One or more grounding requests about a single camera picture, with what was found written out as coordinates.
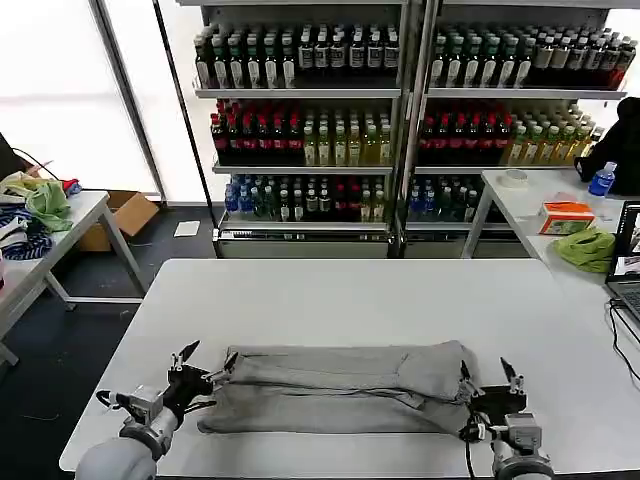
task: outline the laptop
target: laptop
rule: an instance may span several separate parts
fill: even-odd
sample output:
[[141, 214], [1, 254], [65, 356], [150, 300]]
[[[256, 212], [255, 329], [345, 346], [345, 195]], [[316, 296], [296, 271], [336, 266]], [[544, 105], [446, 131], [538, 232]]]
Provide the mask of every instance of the laptop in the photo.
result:
[[640, 201], [624, 202], [606, 285], [640, 320]]

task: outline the floor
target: floor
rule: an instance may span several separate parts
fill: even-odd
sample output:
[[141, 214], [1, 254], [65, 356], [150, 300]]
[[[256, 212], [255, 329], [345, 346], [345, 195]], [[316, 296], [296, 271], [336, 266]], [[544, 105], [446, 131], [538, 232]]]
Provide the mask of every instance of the floor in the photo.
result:
[[[200, 220], [195, 237], [174, 238], [180, 221]], [[171, 209], [130, 242], [151, 280], [165, 260], [211, 258], [206, 208]], [[112, 253], [72, 253], [54, 272], [71, 295], [135, 296]], [[136, 312], [135, 305], [81, 305], [73, 312], [43, 294], [5, 337], [19, 357], [0, 380], [0, 478], [69, 478], [58, 458]], [[118, 425], [114, 425], [117, 435]]]

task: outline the cable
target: cable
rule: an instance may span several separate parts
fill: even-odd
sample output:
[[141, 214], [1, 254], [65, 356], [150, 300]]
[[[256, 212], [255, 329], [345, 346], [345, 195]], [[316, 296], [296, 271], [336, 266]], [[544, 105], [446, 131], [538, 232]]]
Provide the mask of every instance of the cable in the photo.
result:
[[30, 154], [28, 154], [27, 152], [25, 152], [24, 150], [20, 150], [19, 148], [13, 148], [12, 150], [14, 152], [20, 152], [24, 155], [26, 155], [27, 157], [29, 157], [31, 160], [33, 160], [34, 162], [36, 162], [36, 164], [42, 168], [45, 172], [47, 172], [49, 175], [51, 175], [53, 178], [55, 178], [56, 180], [58, 180], [59, 182], [61, 181], [58, 177], [56, 177], [53, 172], [51, 172], [51, 170], [49, 170], [47, 167], [45, 167], [44, 165], [42, 165], [38, 160], [36, 160], [35, 158], [33, 158]]
[[629, 324], [627, 324], [624, 318], [622, 318], [622, 315], [620, 315], [616, 307], [613, 305], [613, 301], [609, 301], [609, 318], [611, 319], [611, 329], [613, 330], [613, 350], [620, 356], [620, 358], [622, 358], [622, 360], [624, 360], [624, 363], [627, 365], [627, 368], [629, 369], [629, 373], [636, 380], [640, 381], [640, 375], [636, 373], [633, 366], [631, 365], [631, 362], [629, 361], [627, 356], [622, 352], [622, 350], [620, 350], [620, 347], [618, 346], [618, 328], [616, 327], [616, 322], [615, 322], [615, 319], [613, 318], [612, 311], [616, 312], [616, 315], [618, 316], [618, 318], [622, 320], [622, 322], [626, 325], [629, 331], [631, 331], [631, 333], [633, 334], [636, 340], [638, 340], [638, 336], [635, 334], [635, 332], [631, 330], [631, 327], [629, 326]]

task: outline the blue bottle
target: blue bottle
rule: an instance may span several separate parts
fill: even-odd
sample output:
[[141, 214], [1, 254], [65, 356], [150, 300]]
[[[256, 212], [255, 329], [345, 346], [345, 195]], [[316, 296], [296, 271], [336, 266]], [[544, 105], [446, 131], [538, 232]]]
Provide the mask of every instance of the blue bottle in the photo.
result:
[[602, 170], [598, 170], [589, 184], [589, 193], [596, 197], [604, 197], [609, 193], [616, 179], [613, 173], [618, 165], [615, 162], [607, 162]]

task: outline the gray sweatpants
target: gray sweatpants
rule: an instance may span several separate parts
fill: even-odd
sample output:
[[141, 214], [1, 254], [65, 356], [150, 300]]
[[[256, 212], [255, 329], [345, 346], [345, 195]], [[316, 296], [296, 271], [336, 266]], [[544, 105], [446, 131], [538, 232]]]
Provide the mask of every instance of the gray sweatpants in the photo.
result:
[[230, 347], [238, 352], [218, 405], [198, 422], [207, 433], [307, 432], [457, 435], [468, 418], [459, 393], [457, 341], [407, 347]]

